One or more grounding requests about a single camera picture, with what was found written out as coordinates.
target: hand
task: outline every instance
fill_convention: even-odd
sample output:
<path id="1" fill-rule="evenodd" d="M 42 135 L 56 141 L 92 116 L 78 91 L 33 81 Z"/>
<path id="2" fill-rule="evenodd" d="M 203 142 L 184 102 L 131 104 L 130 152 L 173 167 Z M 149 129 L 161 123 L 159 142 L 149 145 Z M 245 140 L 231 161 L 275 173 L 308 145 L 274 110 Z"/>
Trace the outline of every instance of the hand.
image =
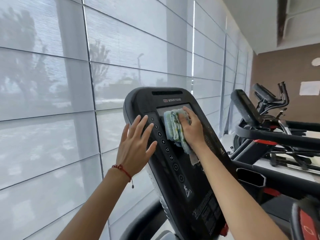
<path id="1" fill-rule="evenodd" d="M 202 124 L 198 116 L 191 109 L 183 106 L 183 110 L 187 112 L 191 119 L 191 124 L 189 125 L 186 118 L 182 114 L 179 114 L 179 121 L 182 125 L 183 134 L 186 138 L 186 142 L 194 151 L 196 151 L 199 146 L 206 145 Z"/>
<path id="2" fill-rule="evenodd" d="M 116 164 L 122 164 L 123 168 L 130 174 L 131 177 L 143 169 L 143 167 L 149 161 L 149 158 L 155 152 L 157 146 L 157 141 L 154 141 L 146 151 L 150 133 L 153 128 L 153 123 L 151 123 L 145 129 L 143 135 L 141 136 L 143 127 L 148 120 L 148 116 L 144 116 L 141 121 L 140 119 L 141 116 L 138 115 L 132 123 L 130 129 L 129 124 L 125 125 L 116 160 Z"/>

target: ceiling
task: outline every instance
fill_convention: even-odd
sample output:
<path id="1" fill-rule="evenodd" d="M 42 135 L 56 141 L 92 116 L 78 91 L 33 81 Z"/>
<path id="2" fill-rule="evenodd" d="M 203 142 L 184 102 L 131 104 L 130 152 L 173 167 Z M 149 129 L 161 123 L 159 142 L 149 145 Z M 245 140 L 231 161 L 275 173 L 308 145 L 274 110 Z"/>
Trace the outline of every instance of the ceiling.
<path id="1" fill-rule="evenodd" d="M 257 54 L 320 43 L 320 0 L 287 0 L 282 37 L 278 0 L 223 1 Z"/>

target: display screen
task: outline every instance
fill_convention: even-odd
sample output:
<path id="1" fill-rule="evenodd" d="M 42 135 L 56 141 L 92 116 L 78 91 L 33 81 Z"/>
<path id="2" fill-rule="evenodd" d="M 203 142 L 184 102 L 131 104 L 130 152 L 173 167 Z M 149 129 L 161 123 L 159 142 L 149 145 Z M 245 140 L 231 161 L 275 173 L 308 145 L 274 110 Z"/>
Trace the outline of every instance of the display screen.
<path id="1" fill-rule="evenodd" d="M 186 106 L 188 107 L 189 109 L 192 110 L 190 104 L 179 104 L 179 105 L 175 105 L 175 106 L 168 106 L 168 107 L 162 107 L 162 108 L 157 108 L 157 111 L 158 111 L 158 114 L 163 117 L 163 114 L 166 112 L 166 111 L 170 111 L 170 110 L 173 110 L 173 109 L 182 109 L 183 106 Z"/>

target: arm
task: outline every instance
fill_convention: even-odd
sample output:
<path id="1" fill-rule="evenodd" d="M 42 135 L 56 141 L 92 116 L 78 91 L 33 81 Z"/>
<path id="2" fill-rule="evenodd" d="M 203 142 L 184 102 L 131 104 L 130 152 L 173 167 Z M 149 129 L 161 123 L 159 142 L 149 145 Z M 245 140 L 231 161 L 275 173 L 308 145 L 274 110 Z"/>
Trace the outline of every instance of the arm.
<path id="1" fill-rule="evenodd" d="M 140 172 L 156 150 L 157 142 L 154 141 L 146 151 L 153 124 L 150 124 L 141 136 L 147 119 L 145 116 L 140 121 L 138 116 L 129 133 L 128 124 L 122 132 L 116 164 L 122 164 L 130 176 Z M 130 178 L 124 172 L 117 168 L 109 169 L 102 182 L 56 240 L 98 240 L 129 181 Z"/>
<path id="2" fill-rule="evenodd" d="M 206 145 L 203 129 L 196 114 L 183 108 L 191 125 L 179 117 L 186 141 L 198 156 L 220 208 L 236 240 L 288 240 L 262 207 L 229 173 Z"/>

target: red string bracelet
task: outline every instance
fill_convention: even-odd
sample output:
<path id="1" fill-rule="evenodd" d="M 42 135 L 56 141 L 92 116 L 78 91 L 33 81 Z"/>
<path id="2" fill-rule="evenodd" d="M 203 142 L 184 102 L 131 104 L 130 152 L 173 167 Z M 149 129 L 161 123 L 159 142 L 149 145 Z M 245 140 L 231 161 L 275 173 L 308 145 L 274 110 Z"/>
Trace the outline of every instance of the red string bracelet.
<path id="1" fill-rule="evenodd" d="M 130 174 L 123 168 L 123 165 L 120 164 L 120 165 L 113 165 L 112 166 L 113 168 L 117 168 L 119 169 L 120 171 L 124 172 L 128 177 L 129 177 L 129 182 L 131 181 L 132 182 L 132 188 L 134 188 L 134 182 L 132 180 L 132 177 L 130 176 Z"/>

